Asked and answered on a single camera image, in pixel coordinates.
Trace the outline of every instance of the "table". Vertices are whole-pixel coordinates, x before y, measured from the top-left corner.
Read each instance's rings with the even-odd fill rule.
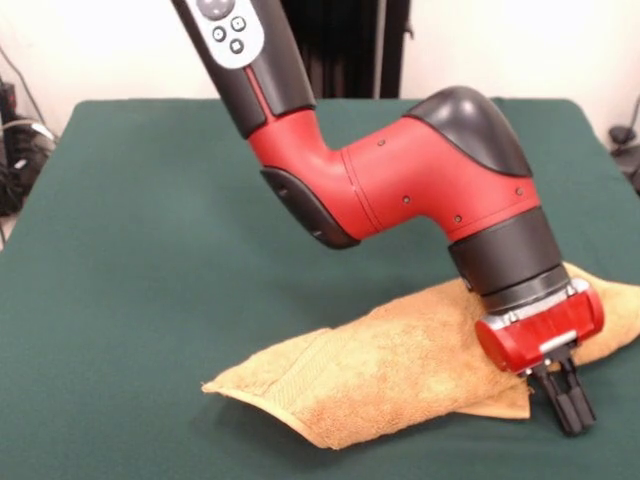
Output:
[[[566,100],[494,99],[520,136],[566,260],[640,284],[640,204]],[[408,100],[323,100],[333,147]],[[582,370],[599,416],[562,437],[449,415],[319,450],[201,382],[291,336],[453,278],[412,221],[335,252],[263,183],[217,100],[80,104],[0,255],[0,478],[636,478],[640,345]]]

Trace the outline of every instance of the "black arm segment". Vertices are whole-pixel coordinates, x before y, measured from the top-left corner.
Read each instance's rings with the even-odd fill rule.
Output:
[[[247,72],[244,68],[226,69],[218,65],[185,0],[171,1],[220,99],[246,140],[267,121],[267,113],[260,105]],[[313,91],[280,0],[252,0],[251,3],[265,31],[265,44],[260,55],[247,67],[253,71],[260,93],[267,101],[268,113],[277,117],[315,108]]]

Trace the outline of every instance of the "folded towel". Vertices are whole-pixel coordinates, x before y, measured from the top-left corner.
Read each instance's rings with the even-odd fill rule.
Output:
[[[640,286],[566,266],[598,291],[606,315],[603,331],[574,352],[576,363],[633,341]],[[452,280],[273,345],[202,390],[262,409],[320,448],[345,448],[452,412],[527,419],[526,380],[497,369],[476,339],[483,314],[478,297]]]

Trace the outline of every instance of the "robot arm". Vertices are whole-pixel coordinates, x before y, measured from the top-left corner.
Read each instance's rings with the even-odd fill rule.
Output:
[[[488,357],[533,374],[565,433],[591,426],[570,349],[602,329],[602,306],[569,278],[524,152],[495,105],[447,88],[334,150],[280,0],[172,2],[263,178],[309,234],[346,249],[418,216],[436,222],[485,306],[476,332]],[[547,370],[552,362],[568,391]]]

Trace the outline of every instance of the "black joint cover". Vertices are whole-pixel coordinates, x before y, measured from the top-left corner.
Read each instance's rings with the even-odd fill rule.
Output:
[[[485,168],[516,177],[533,175],[507,119],[491,100],[471,88],[440,90],[404,116],[430,125]]]
[[[540,207],[459,240],[449,252],[462,278],[481,296],[517,290],[524,282],[562,267],[560,249]],[[525,293],[523,301],[531,298],[530,291]],[[509,298],[509,307],[518,300]]]
[[[289,213],[320,243],[334,250],[344,250],[360,244],[333,218],[318,197],[297,177],[267,167],[261,174]]]

